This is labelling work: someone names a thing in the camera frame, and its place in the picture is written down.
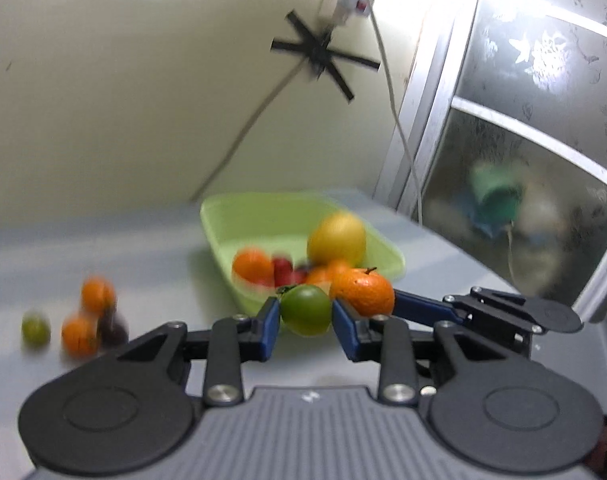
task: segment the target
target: yellow lemon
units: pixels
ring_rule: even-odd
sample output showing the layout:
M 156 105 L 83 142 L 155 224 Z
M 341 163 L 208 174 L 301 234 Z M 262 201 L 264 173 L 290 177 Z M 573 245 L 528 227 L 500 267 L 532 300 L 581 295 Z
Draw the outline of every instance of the yellow lemon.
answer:
M 348 212 L 328 216 L 308 238 L 308 259 L 318 266 L 339 259 L 357 266 L 364 256 L 365 226 Z

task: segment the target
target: metal screw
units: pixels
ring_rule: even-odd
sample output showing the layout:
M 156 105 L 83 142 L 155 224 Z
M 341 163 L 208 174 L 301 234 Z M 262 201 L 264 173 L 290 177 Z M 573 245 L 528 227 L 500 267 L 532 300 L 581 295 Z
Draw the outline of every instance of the metal screw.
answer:
M 410 388 L 407 384 L 388 384 L 383 389 L 383 397 L 390 402 L 408 402 L 415 396 L 414 388 Z
M 319 400 L 320 398 L 321 398 L 321 396 L 319 395 L 319 393 L 315 392 L 314 390 L 305 392 L 304 394 L 301 395 L 301 399 L 303 399 L 309 403 L 315 402 L 316 400 Z
M 239 390 L 231 384 L 215 384 L 207 391 L 208 398 L 215 402 L 234 402 L 239 394 Z
M 437 389 L 434 386 L 424 386 L 421 388 L 421 395 L 434 395 Z

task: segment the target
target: black disc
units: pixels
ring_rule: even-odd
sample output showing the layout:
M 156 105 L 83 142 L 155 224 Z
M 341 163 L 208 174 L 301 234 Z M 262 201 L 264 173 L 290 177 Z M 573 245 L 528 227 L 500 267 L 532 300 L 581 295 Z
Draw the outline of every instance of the black disc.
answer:
M 192 426 L 189 397 L 158 368 L 81 367 L 30 396 L 19 432 L 33 460 L 82 476 L 125 473 L 172 451 Z
M 546 330 L 573 333 L 583 326 L 581 318 L 570 307 L 542 298 L 528 298 L 525 305 L 534 320 Z
M 543 474 L 580 462 L 597 444 L 603 415 L 587 390 L 521 359 L 469 363 L 439 388 L 429 418 L 472 462 Z

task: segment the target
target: white cable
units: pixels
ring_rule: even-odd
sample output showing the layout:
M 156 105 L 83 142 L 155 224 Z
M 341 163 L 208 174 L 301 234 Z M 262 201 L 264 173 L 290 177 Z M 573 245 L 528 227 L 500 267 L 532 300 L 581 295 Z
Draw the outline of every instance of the white cable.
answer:
M 370 5 L 370 0 L 365 0 L 368 5 Z M 397 125 L 397 131 L 399 132 L 399 137 L 401 137 L 401 143 L 403 144 L 403 151 L 408 158 L 408 162 L 410 163 L 410 175 L 413 177 L 413 181 L 415 184 L 415 189 L 417 191 L 417 218 L 419 219 L 419 225 L 423 225 L 423 204 L 421 199 L 421 184 L 419 184 L 419 178 L 417 177 L 417 173 L 414 171 L 415 160 L 414 157 L 410 153 L 410 148 L 408 147 L 408 140 L 406 135 L 403 132 L 403 128 L 401 127 L 401 121 L 399 121 L 399 115 L 397 113 L 397 105 L 394 100 L 394 88 L 392 87 L 392 75 L 390 72 L 390 65 L 388 64 L 388 56 L 385 52 L 385 46 L 383 45 L 383 38 L 381 37 L 381 31 L 379 30 L 379 25 L 377 23 L 377 18 L 375 16 L 375 10 L 370 8 L 370 19 L 373 22 L 373 29 L 375 30 L 375 37 L 377 39 L 377 45 L 379 47 L 379 54 L 381 56 L 381 64 L 383 65 L 383 71 L 385 72 L 386 83 L 388 84 L 388 95 L 390 97 L 390 108 L 392 111 L 392 117 L 394 117 L 394 122 Z
M 507 226 L 506 226 L 506 234 L 507 234 L 507 270 L 510 273 L 510 279 L 512 280 L 512 284 L 515 286 L 515 288 L 519 289 L 519 287 L 517 286 L 517 280 L 515 279 L 515 267 L 514 267 L 514 261 L 513 261 L 513 253 L 512 253 L 512 244 L 513 244 L 513 238 L 512 238 L 512 228 L 514 227 L 514 222 L 510 222 Z

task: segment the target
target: table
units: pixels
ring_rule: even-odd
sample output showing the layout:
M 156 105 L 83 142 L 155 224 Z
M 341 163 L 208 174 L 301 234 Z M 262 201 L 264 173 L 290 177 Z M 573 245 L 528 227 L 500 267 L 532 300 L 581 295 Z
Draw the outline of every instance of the table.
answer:
M 397 288 L 432 298 L 466 294 L 473 285 L 512 290 L 443 238 L 362 193 L 326 194 L 404 253 L 406 273 Z M 190 330 L 204 329 L 238 312 L 194 206 L 0 231 L 0 480 L 18 480 L 32 470 L 16 416 L 34 389 L 75 366 L 61 352 L 58 331 L 78 307 L 83 279 L 93 273 L 114 282 L 132 337 L 172 319 L 187 322 Z M 42 353 L 22 350 L 21 319 L 30 309 L 44 312 L 52 323 L 52 343 Z M 286 333 L 269 362 L 248 363 L 243 372 L 247 394 L 258 384 L 373 388 L 378 365 L 346 360 L 333 333 L 314 339 Z M 188 392 L 200 394 L 202 380 L 203 364 L 194 363 Z

